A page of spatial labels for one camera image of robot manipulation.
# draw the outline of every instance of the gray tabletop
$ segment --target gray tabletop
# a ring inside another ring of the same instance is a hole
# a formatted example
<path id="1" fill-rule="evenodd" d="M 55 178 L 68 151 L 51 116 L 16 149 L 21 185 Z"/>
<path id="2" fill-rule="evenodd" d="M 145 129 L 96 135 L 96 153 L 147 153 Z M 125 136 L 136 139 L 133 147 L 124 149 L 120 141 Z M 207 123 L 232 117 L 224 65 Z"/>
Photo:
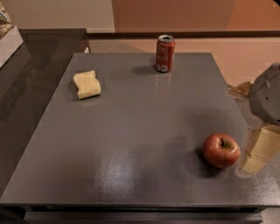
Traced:
<path id="1" fill-rule="evenodd" d="M 204 139 L 247 128 L 209 53 L 178 53 L 158 73 L 150 53 L 75 54 L 0 203 L 105 207 L 280 206 L 270 171 L 240 178 L 201 154 Z M 79 101 L 75 73 L 100 96 Z"/>

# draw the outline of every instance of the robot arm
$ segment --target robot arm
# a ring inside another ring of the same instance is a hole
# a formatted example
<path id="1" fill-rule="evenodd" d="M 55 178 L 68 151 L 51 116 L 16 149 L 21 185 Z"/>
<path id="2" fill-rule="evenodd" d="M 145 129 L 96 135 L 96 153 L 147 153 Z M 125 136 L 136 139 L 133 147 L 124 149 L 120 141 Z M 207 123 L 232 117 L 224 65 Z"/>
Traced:
<path id="1" fill-rule="evenodd" d="M 227 91 L 249 105 L 251 116 L 262 122 L 248 127 L 245 154 L 239 164 L 246 173 L 257 173 L 280 150 L 280 63 L 274 63 L 254 83 L 244 82 Z"/>

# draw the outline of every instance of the dark countertop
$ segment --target dark countertop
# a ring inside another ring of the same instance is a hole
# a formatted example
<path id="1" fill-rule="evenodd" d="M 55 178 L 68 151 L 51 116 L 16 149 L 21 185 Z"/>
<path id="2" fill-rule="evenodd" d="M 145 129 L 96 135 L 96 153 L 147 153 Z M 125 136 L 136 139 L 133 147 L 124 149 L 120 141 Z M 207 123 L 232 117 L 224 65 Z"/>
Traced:
<path id="1" fill-rule="evenodd" d="M 240 145 L 246 122 L 210 53 L 177 53 L 158 73 L 153 53 L 75 54 L 0 202 L 89 207 L 276 207 L 279 186 L 265 168 L 204 161 L 204 139 L 228 133 Z M 79 101 L 71 82 L 97 70 L 101 96 Z"/>
<path id="2" fill-rule="evenodd" d="M 0 68 L 0 195 L 22 157 L 85 29 L 20 30 L 24 43 Z"/>

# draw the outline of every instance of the wall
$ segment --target wall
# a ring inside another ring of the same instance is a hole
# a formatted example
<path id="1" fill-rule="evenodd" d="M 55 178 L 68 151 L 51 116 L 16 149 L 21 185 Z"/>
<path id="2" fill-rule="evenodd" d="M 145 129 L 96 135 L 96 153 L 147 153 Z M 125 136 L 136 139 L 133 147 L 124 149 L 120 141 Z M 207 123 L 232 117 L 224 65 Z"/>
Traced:
<path id="1" fill-rule="evenodd" d="M 280 30 L 272 0 L 0 0 L 19 28 L 88 32 Z"/>
<path id="2" fill-rule="evenodd" d="M 111 0 L 0 0 L 19 28 L 114 32 Z"/>

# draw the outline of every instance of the can lid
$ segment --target can lid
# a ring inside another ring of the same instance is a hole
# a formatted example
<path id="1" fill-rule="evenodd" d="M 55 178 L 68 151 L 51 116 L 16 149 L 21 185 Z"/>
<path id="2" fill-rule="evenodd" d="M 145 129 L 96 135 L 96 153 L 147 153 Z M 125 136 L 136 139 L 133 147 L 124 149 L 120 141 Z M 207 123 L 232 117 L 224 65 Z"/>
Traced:
<path id="1" fill-rule="evenodd" d="M 169 42 L 174 41 L 174 37 L 171 36 L 171 35 L 161 35 L 158 39 L 161 42 L 165 42 L 165 43 L 169 43 Z"/>

